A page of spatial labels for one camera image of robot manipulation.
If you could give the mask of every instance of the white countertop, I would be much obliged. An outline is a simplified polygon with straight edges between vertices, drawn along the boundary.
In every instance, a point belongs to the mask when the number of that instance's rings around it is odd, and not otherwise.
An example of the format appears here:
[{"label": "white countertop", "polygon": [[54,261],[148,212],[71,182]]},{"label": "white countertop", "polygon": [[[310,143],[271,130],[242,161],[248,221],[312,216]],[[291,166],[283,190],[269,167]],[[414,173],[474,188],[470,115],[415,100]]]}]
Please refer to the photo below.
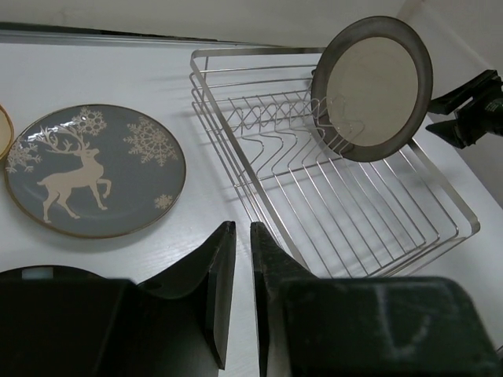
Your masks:
[{"label": "white countertop", "polygon": [[[178,139],[187,180],[173,210],[157,224],[111,240],[79,240],[45,229],[21,213],[0,185],[1,270],[61,264],[139,282],[193,250],[222,221],[234,220],[236,272],[227,369],[221,375],[258,375],[249,220],[191,106],[190,54],[216,46],[30,41],[15,43],[0,35],[0,103],[10,114],[16,135],[36,119],[75,104],[134,108],[158,119]],[[456,280],[472,296],[499,347],[503,345],[503,210],[450,146],[424,131],[417,141],[482,225],[479,233],[418,274]]]}]

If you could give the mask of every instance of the gold rim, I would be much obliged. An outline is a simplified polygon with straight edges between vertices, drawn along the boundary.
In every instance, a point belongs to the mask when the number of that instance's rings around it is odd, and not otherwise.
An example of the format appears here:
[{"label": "gold rim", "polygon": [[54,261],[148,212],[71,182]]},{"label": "gold rim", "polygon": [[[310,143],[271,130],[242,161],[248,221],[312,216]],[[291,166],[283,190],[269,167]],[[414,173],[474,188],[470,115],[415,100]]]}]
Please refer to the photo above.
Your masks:
[{"label": "gold rim", "polygon": [[[133,112],[137,112],[138,114],[143,115],[144,117],[153,120],[154,122],[156,122],[157,124],[159,124],[161,127],[163,127],[166,130],[166,132],[171,136],[172,140],[178,146],[178,149],[180,150],[180,153],[182,154],[182,160],[183,160],[183,181],[182,181],[182,187],[180,188],[180,191],[178,192],[178,194],[174,198],[173,203],[166,210],[164,210],[158,217],[156,217],[153,220],[151,220],[150,222],[148,222],[148,223],[146,223],[146,224],[144,224],[144,225],[142,225],[142,226],[140,226],[140,227],[138,227],[136,229],[130,230],[128,232],[117,233],[117,234],[112,234],[112,235],[107,235],[107,236],[86,236],[86,235],[82,235],[82,234],[78,234],[78,233],[67,232],[66,230],[59,229],[59,228],[57,228],[55,226],[52,226],[52,225],[47,224],[46,222],[40,220],[39,218],[37,218],[36,216],[34,216],[31,212],[29,212],[28,210],[26,210],[21,205],[21,203],[17,200],[16,196],[14,195],[12,189],[10,188],[9,174],[7,173],[7,163],[6,163],[5,166],[4,166],[3,175],[4,175],[4,178],[5,178],[5,181],[6,181],[7,192],[9,193],[9,195],[12,198],[13,202],[17,205],[17,207],[24,214],[26,214],[29,218],[31,218],[32,220],[38,222],[40,225],[44,226],[45,228],[52,229],[55,232],[58,232],[58,233],[61,233],[61,234],[65,234],[67,236],[73,236],[73,237],[77,237],[77,238],[81,238],[81,239],[87,239],[87,240],[103,240],[103,239],[107,239],[107,238],[115,238],[115,237],[120,237],[120,236],[126,236],[128,234],[135,233],[135,232],[138,232],[139,230],[145,229],[145,228],[149,227],[150,225],[154,224],[155,222],[158,222],[166,213],[168,213],[171,210],[171,208],[173,208],[173,206],[178,201],[178,198],[182,194],[183,188],[185,187],[185,181],[186,181],[186,178],[187,178],[187,162],[185,160],[185,155],[183,154],[182,146],[180,145],[180,143],[178,143],[178,140],[173,136],[173,134],[169,131],[168,128],[166,128],[161,122],[159,122],[158,120],[154,119],[152,116],[146,115],[145,113],[139,112],[138,110],[134,110],[132,108],[127,108],[125,106],[119,106],[119,105],[116,105],[116,104],[77,104],[77,105],[74,105],[74,106],[68,106],[66,108],[60,108],[59,110],[56,110],[55,112],[51,112],[51,113],[49,113],[47,115],[44,115],[42,118],[39,118],[39,119],[35,120],[30,126],[26,127],[26,129],[23,132],[21,132],[21,134],[18,137],[16,137],[16,141],[18,139],[22,138],[36,123],[43,121],[45,118],[51,116],[52,114],[56,114],[57,112],[62,112],[64,110],[68,110],[69,108],[81,108],[81,107],[85,107],[85,106],[109,106],[109,107],[113,107],[113,108],[125,108],[127,110],[131,110]],[[6,151],[8,151],[6,153],[7,156],[9,155],[10,150],[12,149],[12,145],[13,145],[13,143],[11,141],[9,148],[6,149]]]},{"label": "gold rim", "polygon": [[0,161],[2,161],[3,158],[5,156],[7,156],[8,152],[10,152],[10,147],[12,146],[13,141],[14,141],[14,125],[13,125],[13,121],[9,117],[9,114],[7,114],[7,111],[2,107],[1,104],[0,104],[0,112],[3,112],[4,115],[6,116],[7,123],[9,124],[9,128],[10,128],[9,143],[7,143],[7,146],[3,151],[0,151]]}]

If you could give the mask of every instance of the gold-rimmed plate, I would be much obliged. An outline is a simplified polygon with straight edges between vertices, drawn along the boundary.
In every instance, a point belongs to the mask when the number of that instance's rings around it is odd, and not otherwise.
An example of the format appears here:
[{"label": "gold-rimmed plate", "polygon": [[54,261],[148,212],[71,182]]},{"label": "gold-rimmed plate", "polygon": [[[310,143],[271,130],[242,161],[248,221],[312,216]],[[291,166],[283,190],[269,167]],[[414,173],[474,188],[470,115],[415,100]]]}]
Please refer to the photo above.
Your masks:
[{"label": "gold-rimmed plate", "polygon": [[426,116],[432,72],[409,25],[385,16],[350,25],[325,49],[313,77],[313,114],[323,141],[359,162],[397,152]]},{"label": "gold-rimmed plate", "polygon": [[7,155],[10,195],[26,214],[58,232],[109,238],[165,215],[185,183],[174,136],[129,108],[88,104],[29,126]]},{"label": "gold-rimmed plate", "polygon": [[14,127],[7,111],[0,105],[0,159],[9,151],[14,139]]}]

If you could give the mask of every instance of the white deer illustration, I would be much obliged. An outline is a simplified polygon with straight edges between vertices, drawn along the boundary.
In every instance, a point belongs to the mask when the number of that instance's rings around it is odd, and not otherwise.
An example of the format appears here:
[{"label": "white deer illustration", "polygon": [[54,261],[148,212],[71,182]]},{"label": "white deer illustration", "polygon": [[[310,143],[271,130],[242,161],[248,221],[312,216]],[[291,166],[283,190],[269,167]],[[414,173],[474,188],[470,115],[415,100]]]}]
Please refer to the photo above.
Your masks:
[{"label": "white deer illustration", "polygon": [[[64,140],[64,148],[60,148],[59,140],[56,134],[52,132],[53,130],[55,130],[57,134],[66,135],[75,139],[77,141],[76,146],[73,148],[73,143],[69,140]],[[96,198],[97,206],[102,210],[107,209],[101,202],[97,185],[104,184],[107,186],[105,194],[103,194],[103,198],[106,198],[110,194],[112,182],[109,179],[101,178],[104,173],[103,166],[94,159],[96,154],[99,153],[98,149],[88,149],[90,143],[84,142],[83,136],[79,134],[74,127],[69,125],[54,127],[53,129],[42,128],[42,132],[37,136],[36,140],[49,145],[51,149],[48,149],[48,152],[74,155],[80,157],[82,160],[82,167],[77,170],[51,174],[40,182],[37,182],[38,185],[45,185],[48,192],[47,199],[43,203],[45,222],[51,222],[47,212],[56,199],[57,203],[62,206],[72,218],[80,218],[80,216],[75,214],[66,204],[68,197],[72,194],[72,190],[80,187],[89,187],[93,192],[94,198]]]}]

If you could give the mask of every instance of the metal wire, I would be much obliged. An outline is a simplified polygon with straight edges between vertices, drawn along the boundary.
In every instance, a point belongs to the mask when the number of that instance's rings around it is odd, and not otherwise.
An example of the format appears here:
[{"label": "metal wire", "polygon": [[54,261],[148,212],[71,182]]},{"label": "metal wire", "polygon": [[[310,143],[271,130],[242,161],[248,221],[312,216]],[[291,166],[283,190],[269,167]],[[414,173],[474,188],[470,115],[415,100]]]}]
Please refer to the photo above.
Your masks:
[{"label": "metal wire", "polygon": [[[375,163],[329,148],[344,146],[365,125],[345,119],[343,98],[330,99],[342,104],[344,121],[335,127],[344,138],[323,141],[314,119],[320,102],[309,95],[320,52],[193,54],[193,107],[249,218],[265,222],[319,276],[411,272],[477,232],[475,214],[414,141]],[[285,55],[296,64],[285,64]]]}]

